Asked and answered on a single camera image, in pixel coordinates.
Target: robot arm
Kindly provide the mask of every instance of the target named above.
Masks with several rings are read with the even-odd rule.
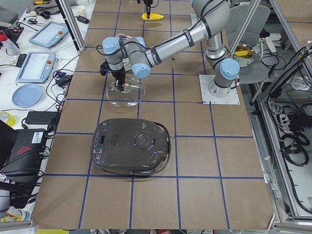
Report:
[[[151,16],[151,5],[153,4],[153,0],[143,0],[145,7],[146,7],[146,15],[149,19]]]
[[[115,86],[123,90],[123,58],[129,58],[137,78],[145,78],[150,74],[151,67],[205,39],[206,59],[216,73],[212,94],[222,93],[220,97],[224,96],[224,90],[231,86],[239,72],[238,63],[231,58],[225,58],[225,48],[220,36],[220,31],[229,18],[229,5],[226,0],[191,0],[191,4],[200,20],[148,50],[145,50],[144,40],[140,37],[128,40],[120,40],[118,37],[104,39],[103,50],[107,60],[101,66],[102,73],[111,71],[117,80]]]

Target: tape roll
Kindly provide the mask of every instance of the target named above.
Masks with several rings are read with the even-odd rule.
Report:
[[[15,124],[15,118],[7,112],[0,112],[0,120],[5,122],[10,127],[13,127]]]

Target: gray chair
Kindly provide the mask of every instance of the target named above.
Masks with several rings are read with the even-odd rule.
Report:
[[[11,10],[8,10],[0,5],[0,26],[11,27],[19,18],[19,15]]]
[[[230,18],[225,27],[226,35],[231,44],[234,36],[236,34],[236,30],[238,29],[241,21],[244,18],[245,13],[247,12],[248,5],[239,5],[232,7],[230,9]],[[265,23],[268,20],[271,10],[262,5],[258,5],[257,9],[247,26],[245,33],[240,40],[240,43],[248,44],[251,47],[255,47],[259,43],[260,32],[263,29]],[[239,72],[239,82],[240,84],[253,84],[260,82],[258,89],[255,92],[255,95],[252,98],[251,104],[254,102],[256,97],[258,96],[263,84],[264,80],[267,78],[267,74],[269,69],[261,63],[260,58],[257,55],[254,56],[254,61],[247,67],[243,67]]]
[[[243,17],[247,12],[247,8],[248,5],[240,5],[230,9],[230,18],[227,25],[225,26],[229,44],[231,44],[237,28],[240,22],[243,20]],[[270,9],[266,6],[259,5],[240,42],[248,44],[251,47],[255,47],[259,42],[259,34],[263,29],[269,15]]]

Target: blue plate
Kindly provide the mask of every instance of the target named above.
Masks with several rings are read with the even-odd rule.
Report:
[[[35,105],[42,97],[42,89],[37,84],[26,84],[18,88],[12,95],[12,101],[19,107]]]

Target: metal base plate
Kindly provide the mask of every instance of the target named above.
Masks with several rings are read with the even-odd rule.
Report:
[[[208,85],[215,75],[199,75],[201,99],[204,104],[225,104],[225,105],[239,105],[239,98],[236,89],[231,89],[230,93],[223,98],[213,96],[209,90]]]

